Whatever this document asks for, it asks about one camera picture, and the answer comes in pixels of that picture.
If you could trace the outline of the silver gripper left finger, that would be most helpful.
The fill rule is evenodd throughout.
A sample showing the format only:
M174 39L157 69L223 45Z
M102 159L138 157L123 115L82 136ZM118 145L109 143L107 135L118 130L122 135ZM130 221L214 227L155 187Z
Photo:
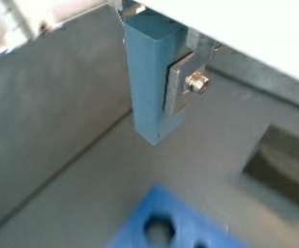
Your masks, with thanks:
M135 0L107 0L107 4L115 9L121 22L146 9L146 6Z

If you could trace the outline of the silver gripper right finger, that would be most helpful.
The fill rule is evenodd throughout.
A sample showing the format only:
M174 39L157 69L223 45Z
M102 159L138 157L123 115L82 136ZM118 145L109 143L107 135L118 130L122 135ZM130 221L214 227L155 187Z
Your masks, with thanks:
M177 115L186 107L191 93L202 94L210 79L205 75L218 42L199 31L189 28L177 60L169 66L165 111Z

